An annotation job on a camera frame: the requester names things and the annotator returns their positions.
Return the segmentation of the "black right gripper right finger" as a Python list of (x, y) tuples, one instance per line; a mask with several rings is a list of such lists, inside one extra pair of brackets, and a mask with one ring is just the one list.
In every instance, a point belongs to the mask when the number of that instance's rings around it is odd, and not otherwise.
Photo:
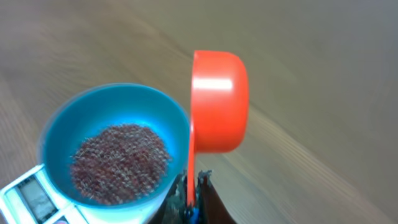
[(200, 214), (199, 223), (204, 224), (236, 224), (236, 221), (227, 211), (223, 201), (218, 195), (210, 176), (212, 170), (198, 173), (198, 208)]

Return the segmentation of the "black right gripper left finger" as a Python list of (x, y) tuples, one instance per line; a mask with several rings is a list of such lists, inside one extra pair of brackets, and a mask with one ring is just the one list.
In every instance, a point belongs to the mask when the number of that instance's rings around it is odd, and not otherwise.
[(165, 200), (148, 224), (184, 224), (187, 196), (186, 174), (176, 176)]

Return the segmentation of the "red scoop with blue handle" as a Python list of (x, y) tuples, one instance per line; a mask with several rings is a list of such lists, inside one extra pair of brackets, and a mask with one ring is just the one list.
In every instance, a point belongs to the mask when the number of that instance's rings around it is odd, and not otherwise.
[(187, 206), (198, 214), (197, 154), (222, 154), (243, 141), (248, 121), (249, 85), (242, 60), (230, 52), (197, 50), (193, 56), (190, 100)]

